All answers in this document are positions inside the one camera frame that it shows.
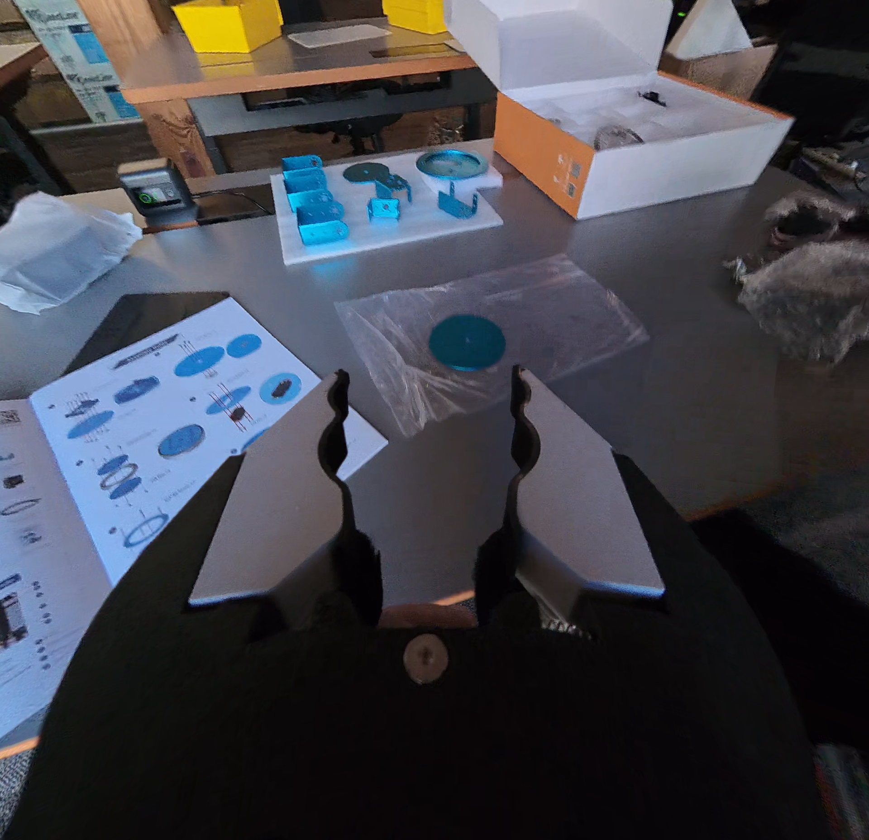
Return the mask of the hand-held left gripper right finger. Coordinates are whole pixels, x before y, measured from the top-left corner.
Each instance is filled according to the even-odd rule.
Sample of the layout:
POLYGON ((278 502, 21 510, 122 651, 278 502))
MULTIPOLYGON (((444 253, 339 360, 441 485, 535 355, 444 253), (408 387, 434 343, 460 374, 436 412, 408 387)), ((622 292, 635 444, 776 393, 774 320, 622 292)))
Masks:
POLYGON ((479 626, 517 594, 575 629, 595 603, 655 606, 666 586, 611 444, 529 369, 510 393, 517 472, 474 563, 479 626))

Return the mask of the grey label printer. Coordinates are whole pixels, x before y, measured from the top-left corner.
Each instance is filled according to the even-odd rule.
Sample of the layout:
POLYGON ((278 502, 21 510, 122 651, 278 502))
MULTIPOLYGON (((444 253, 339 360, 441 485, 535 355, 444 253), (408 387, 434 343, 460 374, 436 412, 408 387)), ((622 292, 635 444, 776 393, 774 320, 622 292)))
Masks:
POLYGON ((196 226, 199 207, 168 158, 120 164, 117 179, 151 231, 196 226))

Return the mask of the orange and white box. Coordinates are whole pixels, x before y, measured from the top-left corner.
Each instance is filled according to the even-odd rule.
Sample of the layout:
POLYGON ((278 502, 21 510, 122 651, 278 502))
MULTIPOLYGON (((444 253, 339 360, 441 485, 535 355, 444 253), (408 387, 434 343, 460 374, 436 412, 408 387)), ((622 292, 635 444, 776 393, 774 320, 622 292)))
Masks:
POLYGON ((658 71, 671 0, 444 0, 494 84, 494 151, 576 220, 750 186, 793 118, 658 71), (668 103, 640 99, 654 90, 668 103), (595 152, 598 129, 637 146, 595 152))

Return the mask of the yellow bin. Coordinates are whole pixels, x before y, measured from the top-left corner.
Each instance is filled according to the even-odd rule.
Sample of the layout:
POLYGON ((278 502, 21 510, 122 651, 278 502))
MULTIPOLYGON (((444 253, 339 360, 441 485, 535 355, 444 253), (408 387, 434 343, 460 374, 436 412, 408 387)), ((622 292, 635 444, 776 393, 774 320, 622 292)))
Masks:
POLYGON ((383 13, 390 25, 418 33, 445 33, 443 0, 382 0, 383 13))
POLYGON ((282 33, 278 0, 190 0, 172 10, 197 53, 251 53, 282 33))

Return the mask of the stack of labelled cartons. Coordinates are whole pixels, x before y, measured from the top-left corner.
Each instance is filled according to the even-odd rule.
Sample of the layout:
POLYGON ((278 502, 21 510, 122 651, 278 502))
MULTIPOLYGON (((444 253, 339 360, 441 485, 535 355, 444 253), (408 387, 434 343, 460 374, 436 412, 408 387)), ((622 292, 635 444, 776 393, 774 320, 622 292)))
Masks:
POLYGON ((138 120, 77 0, 12 0, 93 122, 138 120))

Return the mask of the wooden pillar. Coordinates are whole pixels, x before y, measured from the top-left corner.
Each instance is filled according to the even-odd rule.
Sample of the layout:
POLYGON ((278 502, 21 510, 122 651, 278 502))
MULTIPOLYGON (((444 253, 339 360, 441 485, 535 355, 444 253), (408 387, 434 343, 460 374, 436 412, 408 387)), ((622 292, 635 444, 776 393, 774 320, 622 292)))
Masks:
MULTIPOLYGON (((152 54, 173 18, 160 0, 76 0, 125 85, 134 63, 152 54)), ((158 155, 187 178, 215 175, 189 104, 183 99, 136 106, 158 155)))

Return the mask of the blue perforated round metal plate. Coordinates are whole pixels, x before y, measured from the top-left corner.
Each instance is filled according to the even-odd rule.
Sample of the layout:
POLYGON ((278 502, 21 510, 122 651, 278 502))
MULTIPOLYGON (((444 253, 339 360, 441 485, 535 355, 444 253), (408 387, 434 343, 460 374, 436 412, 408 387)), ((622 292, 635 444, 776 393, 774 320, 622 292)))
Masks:
POLYGON ((441 365, 457 372, 478 372, 498 364, 506 338, 492 320, 474 314, 454 314, 434 326, 429 351, 441 365))

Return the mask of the brown cardboard box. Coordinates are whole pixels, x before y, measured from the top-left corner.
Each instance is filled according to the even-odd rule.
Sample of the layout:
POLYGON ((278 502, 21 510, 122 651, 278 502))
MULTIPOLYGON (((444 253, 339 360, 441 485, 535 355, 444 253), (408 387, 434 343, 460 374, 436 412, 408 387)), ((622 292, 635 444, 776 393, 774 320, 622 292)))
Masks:
POLYGON ((659 68, 740 100, 751 98, 778 45, 754 41, 733 0, 694 0, 664 47, 659 68))

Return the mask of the clear plastic bag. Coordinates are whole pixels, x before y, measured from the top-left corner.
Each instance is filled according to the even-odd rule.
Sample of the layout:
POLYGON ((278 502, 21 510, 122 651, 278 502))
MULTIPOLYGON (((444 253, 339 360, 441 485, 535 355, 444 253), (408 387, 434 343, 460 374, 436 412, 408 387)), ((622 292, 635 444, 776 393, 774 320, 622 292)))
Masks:
POLYGON ((405 438, 427 425, 508 397, 513 366, 549 382, 645 346, 646 326, 566 255, 442 284, 375 293, 334 306, 405 438), (497 324, 506 351, 495 366, 457 372, 429 351, 429 335, 454 314, 497 324))

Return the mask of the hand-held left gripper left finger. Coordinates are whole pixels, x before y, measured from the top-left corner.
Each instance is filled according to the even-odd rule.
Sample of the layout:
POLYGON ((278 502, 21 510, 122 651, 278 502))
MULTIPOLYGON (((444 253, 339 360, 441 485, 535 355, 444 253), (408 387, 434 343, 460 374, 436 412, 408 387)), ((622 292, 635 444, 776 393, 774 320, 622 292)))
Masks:
POLYGON ((349 453, 349 374, 324 378, 246 451, 198 578, 193 608, 264 599, 291 629, 341 593, 357 619, 382 615, 382 566, 338 472, 349 453))

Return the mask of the white foam sheet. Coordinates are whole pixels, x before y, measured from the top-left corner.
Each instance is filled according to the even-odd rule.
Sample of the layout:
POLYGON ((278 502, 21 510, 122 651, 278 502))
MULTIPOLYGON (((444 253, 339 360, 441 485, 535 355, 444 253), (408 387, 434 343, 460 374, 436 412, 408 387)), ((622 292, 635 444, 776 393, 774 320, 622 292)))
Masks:
POLYGON ((458 181, 459 184, 464 185, 475 184, 481 196, 478 214, 471 220, 458 220, 441 212, 437 204, 438 191, 449 181, 429 177, 417 170, 415 163, 422 154, 400 153, 353 163, 345 162, 332 165, 323 163, 322 169, 328 180, 327 189, 333 194, 334 200, 340 202, 344 207, 343 221, 349 227, 349 237, 320 247, 308 248, 302 243, 296 215, 291 211, 287 201, 282 170, 272 175, 270 187, 273 194, 284 264, 290 267, 332 260, 345 255, 370 253, 384 248, 458 234, 469 234, 503 225, 502 217, 483 197, 481 191, 483 187, 501 187, 501 176, 494 168, 489 166, 488 171, 483 176, 467 181, 458 181), (370 223, 367 204, 370 198, 376 197, 374 183, 352 184, 343 178, 342 172, 346 167, 365 161, 382 162, 388 166, 392 173, 399 174, 411 184, 412 203, 407 203, 404 193, 396 193, 401 202, 399 221, 370 223))

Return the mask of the white tray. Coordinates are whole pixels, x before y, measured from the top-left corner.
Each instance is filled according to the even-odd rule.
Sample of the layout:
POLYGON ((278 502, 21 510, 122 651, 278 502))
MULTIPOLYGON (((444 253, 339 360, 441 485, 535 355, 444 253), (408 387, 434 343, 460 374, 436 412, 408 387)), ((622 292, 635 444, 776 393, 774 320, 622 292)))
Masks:
POLYGON ((341 27, 320 28, 286 34, 289 42, 305 49, 328 48, 354 42, 381 40, 390 36, 389 27, 370 23, 356 23, 341 27))

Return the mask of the bagged servos and parts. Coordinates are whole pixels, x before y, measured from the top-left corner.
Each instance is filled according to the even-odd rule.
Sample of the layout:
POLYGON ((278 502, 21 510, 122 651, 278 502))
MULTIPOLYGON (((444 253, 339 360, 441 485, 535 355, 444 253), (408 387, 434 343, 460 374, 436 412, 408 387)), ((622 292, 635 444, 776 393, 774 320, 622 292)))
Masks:
POLYGON ((868 206, 813 191, 770 205, 754 253, 723 263, 737 302, 789 358, 839 364, 868 340, 868 206))

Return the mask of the white plastic bag bundle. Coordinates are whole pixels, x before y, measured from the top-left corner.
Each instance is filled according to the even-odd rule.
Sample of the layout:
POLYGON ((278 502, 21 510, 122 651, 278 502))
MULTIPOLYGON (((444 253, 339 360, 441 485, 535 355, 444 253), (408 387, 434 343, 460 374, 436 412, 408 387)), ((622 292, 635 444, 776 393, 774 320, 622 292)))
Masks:
POLYGON ((64 305, 119 265, 142 237, 132 214, 29 194, 1 227, 1 304, 27 314, 64 305))

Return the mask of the assembly guide booklet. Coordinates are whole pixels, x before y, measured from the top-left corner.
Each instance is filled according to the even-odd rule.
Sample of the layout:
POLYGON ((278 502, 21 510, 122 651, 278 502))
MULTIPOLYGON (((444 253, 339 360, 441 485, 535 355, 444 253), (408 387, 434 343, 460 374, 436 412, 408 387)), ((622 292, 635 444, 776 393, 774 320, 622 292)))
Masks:
MULTIPOLYGON (((2 736, 44 710, 112 588, 321 380, 226 299, 2 401, 2 736)), ((386 445, 353 408, 342 480, 386 445)))

